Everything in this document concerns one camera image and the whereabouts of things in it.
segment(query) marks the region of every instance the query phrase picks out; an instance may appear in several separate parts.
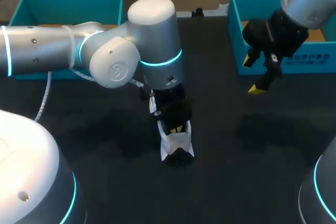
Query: blue bin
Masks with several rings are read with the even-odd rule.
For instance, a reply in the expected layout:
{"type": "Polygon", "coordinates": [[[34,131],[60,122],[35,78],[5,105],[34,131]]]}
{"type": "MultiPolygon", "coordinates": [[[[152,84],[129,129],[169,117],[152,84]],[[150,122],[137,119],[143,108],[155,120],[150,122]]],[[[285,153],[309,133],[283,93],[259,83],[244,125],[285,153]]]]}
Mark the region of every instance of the blue bin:
{"type": "MultiPolygon", "coordinates": [[[[20,0],[10,26],[75,25],[99,22],[121,25],[127,20],[123,0],[20,0]]],[[[52,72],[53,79],[81,79],[70,70],[52,72]]],[[[47,73],[15,76],[20,80],[46,79],[47,73]]]]}
{"type": "MultiPolygon", "coordinates": [[[[251,68],[243,67],[249,45],[242,36],[242,21],[253,18],[267,19],[281,7],[281,0],[230,0],[228,30],[233,53],[240,75],[264,74],[264,55],[251,68]]],[[[326,42],[305,42],[293,57],[285,58],[283,73],[334,73],[336,72],[336,15],[321,28],[326,42]]]]}

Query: cable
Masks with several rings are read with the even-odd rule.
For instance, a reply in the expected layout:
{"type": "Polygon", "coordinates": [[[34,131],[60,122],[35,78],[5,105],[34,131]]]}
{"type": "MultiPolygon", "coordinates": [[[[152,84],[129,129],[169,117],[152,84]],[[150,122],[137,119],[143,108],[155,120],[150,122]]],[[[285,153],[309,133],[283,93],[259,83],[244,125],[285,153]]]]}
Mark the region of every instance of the cable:
{"type": "Polygon", "coordinates": [[[79,77],[82,77],[83,79],[86,79],[88,81],[95,81],[93,77],[91,76],[87,76],[86,74],[78,71],[78,70],[75,70],[73,68],[70,69],[73,73],[75,73],[76,75],[78,75],[79,77]]]}
{"type": "Polygon", "coordinates": [[[48,95],[49,95],[49,90],[50,90],[50,86],[51,86],[51,71],[48,72],[48,79],[47,79],[47,85],[46,85],[46,91],[44,92],[44,96],[42,99],[42,103],[40,106],[40,109],[34,119],[35,122],[38,122],[42,116],[43,110],[45,108],[47,99],[48,99],[48,95]]]}
{"type": "MultiPolygon", "coordinates": [[[[79,77],[82,77],[82,78],[85,79],[85,80],[88,80],[88,81],[95,81],[93,77],[88,76],[88,75],[86,75],[86,74],[84,74],[84,73],[82,73],[82,72],[80,72],[80,71],[78,71],[78,70],[76,70],[76,69],[71,68],[70,70],[71,70],[73,73],[75,73],[75,74],[78,75],[79,77]]],[[[131,80],[130,80],[130,83],[132,83],[133,85],[137,86],[138,88],[142,88],[142,87],[144,86],[142,82],[137,81],[137,80],[134,80],[134,79],[131,79],[131,80]]]]}

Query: logo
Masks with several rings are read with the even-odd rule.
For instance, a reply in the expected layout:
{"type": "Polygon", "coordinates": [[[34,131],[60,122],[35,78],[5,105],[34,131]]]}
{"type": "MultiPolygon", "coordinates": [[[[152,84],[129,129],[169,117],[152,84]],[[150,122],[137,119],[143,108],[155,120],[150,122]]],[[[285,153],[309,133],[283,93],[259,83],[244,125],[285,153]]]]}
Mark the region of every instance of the logo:
{"type": "Polygon", "coordinates": [[[316,11],[314,11],[314,12],[312,12],[311,15],[308,16],[307,20],[309,22],[312,22],[312,23],[319,23],[319,22],[322,21],[322,17],[321,17],[321,14],[319,14],[316,11]]]}
{"type": "Polygon", "coordinates": [[[128,67],[124,62],[117,62],[109,68],[109,79],[111,81],[121,81],[128,74],[128,67]]]}
{"type": "Polygon", "coordinates": [[[306,54],[306,55],[294,55],[288,57],[285,61],[285,65],[290,66],[304,66],[304,65],[323,65],[328,62],[330,54],[306,54]]]}

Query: black table surface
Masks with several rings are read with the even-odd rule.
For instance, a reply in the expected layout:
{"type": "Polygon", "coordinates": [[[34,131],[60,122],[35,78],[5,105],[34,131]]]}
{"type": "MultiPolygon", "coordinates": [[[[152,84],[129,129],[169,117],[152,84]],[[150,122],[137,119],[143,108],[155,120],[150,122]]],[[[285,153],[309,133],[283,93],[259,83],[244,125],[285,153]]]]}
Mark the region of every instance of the black table surface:
{"type": "MultiPolygon", "coordinates": [[[[178,23],[191,165],[161,163],[148,101],[135,86],[51,85],[40,123],[83,187],[88,224],[300,223],[301,182],[336,133],[336,74],[287,75],[250,95],[257,77],[238,76],[227,19],[178,23]]],[[[1,79],[0,87],[0,109],[34,118],[45,81],[1,79]]]]}

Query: screw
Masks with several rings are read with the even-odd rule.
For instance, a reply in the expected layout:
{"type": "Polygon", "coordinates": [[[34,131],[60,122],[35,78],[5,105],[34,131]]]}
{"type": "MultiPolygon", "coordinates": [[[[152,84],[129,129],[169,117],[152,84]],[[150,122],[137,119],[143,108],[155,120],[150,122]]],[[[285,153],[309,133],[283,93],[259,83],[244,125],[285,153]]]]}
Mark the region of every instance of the screw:
{"type": "Polygon", "coordinates": [[[19,192],[17,196],[21,201],[28,201],[29,199],[28,194],[25,191],[19,192]]]}

